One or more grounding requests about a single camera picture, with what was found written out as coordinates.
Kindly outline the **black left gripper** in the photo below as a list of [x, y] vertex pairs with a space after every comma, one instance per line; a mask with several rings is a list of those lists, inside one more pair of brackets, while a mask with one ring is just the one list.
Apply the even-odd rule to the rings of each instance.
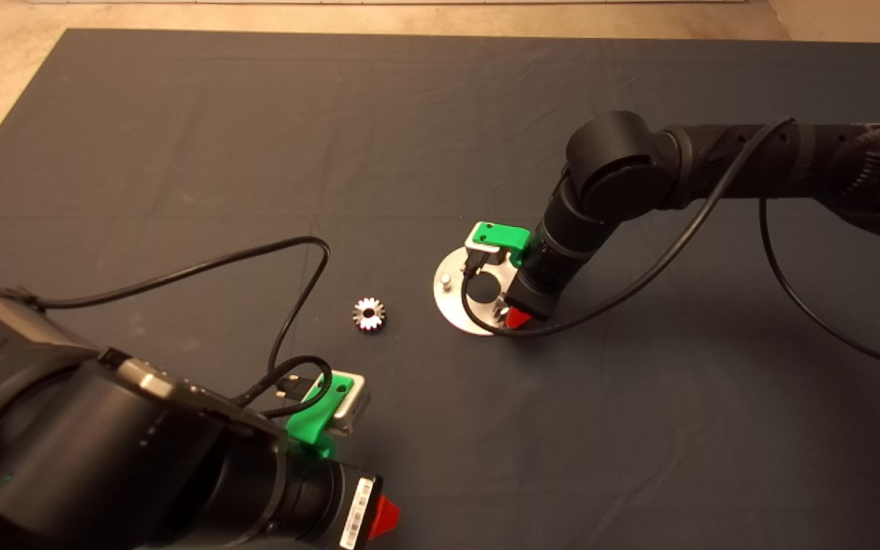
[[318, 549], [364, 549], [397, 528], [401, 509], [383, 478], [322, 457], [289, 459], [280, 498], [280, 536]]

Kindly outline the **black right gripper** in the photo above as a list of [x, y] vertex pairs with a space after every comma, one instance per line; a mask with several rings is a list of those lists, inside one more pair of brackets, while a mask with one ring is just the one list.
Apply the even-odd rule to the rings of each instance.
[[516, 330], [533, 317], [548, 320], [566, 286], [591, 259], [586, 235], [537, 229], [524, 248], [520, 268], [504, 299], [504, 328]]

